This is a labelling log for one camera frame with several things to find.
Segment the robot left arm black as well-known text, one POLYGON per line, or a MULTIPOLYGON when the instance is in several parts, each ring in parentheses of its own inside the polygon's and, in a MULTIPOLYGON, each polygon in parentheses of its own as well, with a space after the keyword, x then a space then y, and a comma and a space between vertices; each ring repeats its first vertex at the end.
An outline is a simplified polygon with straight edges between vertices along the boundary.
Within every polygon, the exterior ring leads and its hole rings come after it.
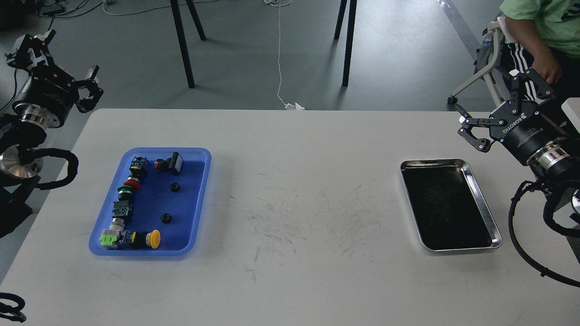
POLYGON ((1 235, 12 233, 33 209, 26 201, 36 188, 52 190, 70 184, 78 173, 79 160, 71 151, 41 148, 47 129, 64 126, 73 107, 81 113, 93 111, 103 95, 96 74, 99 66, 90 68, 83 80, 63 70, 49 52, 56 31, 25 34, 16 40, 7 64, 16 71, 27 72, 28 79, 10 101, 13 114, 1 118, 1 235), (40 171, 44 157, 64 159, 67 175, 42 183, 40 171))

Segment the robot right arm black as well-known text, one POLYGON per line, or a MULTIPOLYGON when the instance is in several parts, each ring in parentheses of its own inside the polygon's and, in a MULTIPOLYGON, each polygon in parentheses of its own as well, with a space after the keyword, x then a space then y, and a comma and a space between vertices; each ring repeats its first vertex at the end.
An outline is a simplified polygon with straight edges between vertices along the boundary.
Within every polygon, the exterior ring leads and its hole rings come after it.
POLYGON ((494 142, 499 142, 521 165, 530 167, 536 180, 523 181, 511 199, 508 216, 510 239, 518 254, 541 276, 578 287, 578 281, 531 258, 519 244, 514 231, 513 218, 522 196, 527 192, 541 191, 546 198, 542 217, 547 227, 570 239, 579 238, 578 229, 564 227, 554 219, 557 209, 569 204, 572 207, 571 219, 579 221, 579 151, 575 149, 579 140, 573 139, 545 116, 537 102, 524 99, 527 82, 537 86, 537 95, 544 104, 557 97, 551 86, 530 68, 512 76, 510 99, 488 118, 472 117, 458 104, 455 96, 448 97, 447 103, 461 115, 458 134, 476 150, 486 153, 494 142))

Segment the person's hand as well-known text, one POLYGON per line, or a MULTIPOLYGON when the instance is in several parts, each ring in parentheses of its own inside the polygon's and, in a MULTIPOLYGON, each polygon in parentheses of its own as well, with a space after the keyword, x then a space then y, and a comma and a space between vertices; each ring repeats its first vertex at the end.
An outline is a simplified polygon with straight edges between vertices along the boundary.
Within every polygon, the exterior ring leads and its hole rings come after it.
POLYGON ((550 85, 558 83, 563 75, 563 70, 552 53, 534 54, 531 67, 550 85))

